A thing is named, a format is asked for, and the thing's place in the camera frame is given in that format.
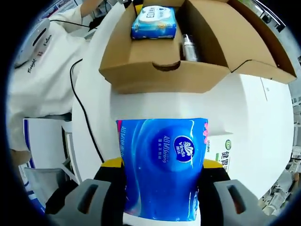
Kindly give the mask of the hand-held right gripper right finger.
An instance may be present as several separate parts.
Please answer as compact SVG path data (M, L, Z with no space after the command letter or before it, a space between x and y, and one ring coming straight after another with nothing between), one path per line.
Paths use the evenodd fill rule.
M276 219L266 215L257 197L240 181L231 180L217 161L205 159L198 178L202 226L270 226Z

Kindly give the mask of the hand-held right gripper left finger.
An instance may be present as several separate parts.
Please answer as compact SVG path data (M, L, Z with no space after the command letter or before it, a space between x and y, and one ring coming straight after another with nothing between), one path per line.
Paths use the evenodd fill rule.
M54 226L123 226L126 179L120 157L102 163L94 179L66 182L46 203Z

